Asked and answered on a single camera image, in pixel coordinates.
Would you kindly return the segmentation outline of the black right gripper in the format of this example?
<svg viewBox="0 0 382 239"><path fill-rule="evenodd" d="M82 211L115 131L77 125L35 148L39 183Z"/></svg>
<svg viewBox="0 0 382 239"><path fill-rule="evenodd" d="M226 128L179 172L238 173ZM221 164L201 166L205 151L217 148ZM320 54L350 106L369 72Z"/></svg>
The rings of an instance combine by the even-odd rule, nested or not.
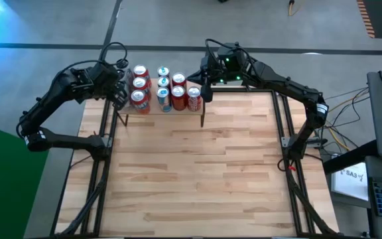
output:
<svg viewBox="0 0 382 239"><path fill-rule="evenodd" d="M245 78L249 67L249 59L238 42L222 44L217 52L210 49L203 57L200 70L189 75L187 81L198 85L200 95L205 102L213 100L213 91L210 84L227 84Z"/></svg>

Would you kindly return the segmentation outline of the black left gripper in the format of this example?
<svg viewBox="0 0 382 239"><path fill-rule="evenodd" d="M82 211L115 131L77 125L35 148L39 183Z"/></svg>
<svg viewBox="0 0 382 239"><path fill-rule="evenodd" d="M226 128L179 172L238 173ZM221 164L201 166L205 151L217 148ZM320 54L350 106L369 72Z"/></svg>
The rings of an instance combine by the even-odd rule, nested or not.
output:
<svg viewBox="0 0 382 239"><path fill-rule="evenodd" d="M101 97L113 100L113 107L116 111L128 108L128 89L123 80L124 71L110 66L108 63L102 64Z"/></svg>

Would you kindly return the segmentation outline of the red soda can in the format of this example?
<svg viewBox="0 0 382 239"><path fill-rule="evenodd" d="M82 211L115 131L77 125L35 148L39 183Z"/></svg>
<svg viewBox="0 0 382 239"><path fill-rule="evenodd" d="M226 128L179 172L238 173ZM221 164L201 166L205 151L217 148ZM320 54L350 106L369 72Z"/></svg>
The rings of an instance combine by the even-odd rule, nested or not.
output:
<svg viewBox="0 0 382 239"><path fill-rule="evenodd" d="M192 112L197 112L200 110L202 105L201 92L197 87L190 87L188 89L188 109Z"/></svg>
<svg viewBox="0 0 382 239"><path fill-rule="evenodd" d="M186 90L183 86L174 86L171 96L172 106L175 110L182 111L187 107Z"/></svg>
<svg viewBox="0 0 382 239"><path fill-rule="evenodd" d="M140 114L148 114L151 110L149 97L144 90L134 90L131 93L131 103Z"/></svg>

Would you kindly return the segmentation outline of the red Coca-Cola can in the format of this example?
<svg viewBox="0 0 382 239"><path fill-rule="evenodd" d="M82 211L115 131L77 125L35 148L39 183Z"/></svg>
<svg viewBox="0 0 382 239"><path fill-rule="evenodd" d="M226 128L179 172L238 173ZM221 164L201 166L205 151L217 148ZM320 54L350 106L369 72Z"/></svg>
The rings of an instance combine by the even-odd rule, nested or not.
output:
<svg viewBox="0 0 382 239"><path fill-rule="evenodd" d="M187 84L186 75L181 72L174 73L171 76L171 82L173 87L182 86L183 88L186 88L186 84Z"/></svg>

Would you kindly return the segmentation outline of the orange Fanta can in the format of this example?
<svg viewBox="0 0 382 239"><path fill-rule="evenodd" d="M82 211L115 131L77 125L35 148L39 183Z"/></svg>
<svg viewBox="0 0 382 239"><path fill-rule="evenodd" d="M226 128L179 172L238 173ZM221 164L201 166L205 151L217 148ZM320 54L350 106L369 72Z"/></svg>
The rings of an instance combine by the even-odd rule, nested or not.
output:
<svg viewBox="0 0 382 239"><path fill-rule="evenodd" d="M151 87L149 86L147 79L143 77L136 77L133 80L133 89L142 90L148 95L151 94Z"/></svg>
<svg viewBox="0 0 382 239"><path fill-rule="evenodd" d="M145 78L147 81L151 81L148 68L143 64L138 64L133 69L133 74L135 78L141 77Z"/></svg>

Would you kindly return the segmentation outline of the wooden shelf black metal legs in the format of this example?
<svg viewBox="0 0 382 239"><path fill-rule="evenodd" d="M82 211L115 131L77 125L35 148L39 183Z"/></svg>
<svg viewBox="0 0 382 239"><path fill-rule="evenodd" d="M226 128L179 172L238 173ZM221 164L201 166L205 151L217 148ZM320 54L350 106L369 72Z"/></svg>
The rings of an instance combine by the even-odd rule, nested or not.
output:
<svg viewBox="0 0 382 239"><path fill-rule="evenodd" d="M188 108L185 108L182 111L175 110L173 107L171 107L171 110L168 112L162 111L162 107L159 104L158 98L157 98L157 90L158 90L158 79L152 78L152 86L150 89L151 92L151 100L148 101L149 105L149 111L144 114L144 116L149 115L166 115L166 116L173 116L173 115L187 115L187 116L200 116L200 126L204 126L204 120L205 120L205 114L206 114L206 105L205 102L202 100L202 105L200 109L196 112L190 111ZM125 115L125 118L123 119L124 126L127 126L128 118L132 115L140 115L140 113L137 111L136 108L133 107L132 103L130 102L129 107L125 107L122 110L118 111L119 115Z"/></svg>

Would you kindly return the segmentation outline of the black power connector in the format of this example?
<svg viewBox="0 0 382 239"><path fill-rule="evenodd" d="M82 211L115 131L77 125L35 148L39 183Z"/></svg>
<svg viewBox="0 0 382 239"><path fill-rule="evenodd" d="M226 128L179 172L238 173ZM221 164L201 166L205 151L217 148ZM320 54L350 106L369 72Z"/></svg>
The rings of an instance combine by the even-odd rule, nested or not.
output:
<svg viewBox="0 0 382 239"><path fill-rule="evenodd" d="M307 147L310 147L310 148L319 148L321 146L323 146L323 144L327 143L328 140L327 139L309 139L307 141Z"/></svg>

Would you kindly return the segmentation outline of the green floor mat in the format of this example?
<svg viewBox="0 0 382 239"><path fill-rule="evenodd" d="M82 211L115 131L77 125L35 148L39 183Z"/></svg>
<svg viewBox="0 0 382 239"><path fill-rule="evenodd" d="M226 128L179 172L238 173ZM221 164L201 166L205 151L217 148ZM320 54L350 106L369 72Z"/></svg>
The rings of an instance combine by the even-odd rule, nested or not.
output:
<svg viewBox="0 0 382 239"><path fill-rule="evenodd" d="M23 239L47 157L0 130L0 239Z"/></svg>

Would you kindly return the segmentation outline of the black desk beam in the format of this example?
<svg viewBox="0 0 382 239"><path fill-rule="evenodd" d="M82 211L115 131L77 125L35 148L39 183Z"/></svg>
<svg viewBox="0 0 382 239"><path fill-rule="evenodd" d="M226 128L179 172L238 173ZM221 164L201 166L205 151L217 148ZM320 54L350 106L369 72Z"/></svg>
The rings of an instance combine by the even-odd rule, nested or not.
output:
<svg viewBox="0 0 382 239"><path fill-rule="evenodd" d="M377 140L374 139L364 145L353 149L343 155L337 156L323 163L324 172L326 175L335 173L352 165L362 163L365 157L378 156Z"/></svg>

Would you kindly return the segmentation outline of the white SA3 sign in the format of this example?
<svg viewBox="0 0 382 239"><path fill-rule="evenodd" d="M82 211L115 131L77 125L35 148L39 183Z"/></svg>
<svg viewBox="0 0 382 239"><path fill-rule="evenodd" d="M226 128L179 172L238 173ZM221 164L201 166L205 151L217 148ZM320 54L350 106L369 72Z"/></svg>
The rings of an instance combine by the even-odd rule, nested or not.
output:
<svg viewBox="0 0 382 239"><path fill-rule="evenodd" d="M368 201L368 182L365 163L358 163L332 173L331 191Z"/></svg>

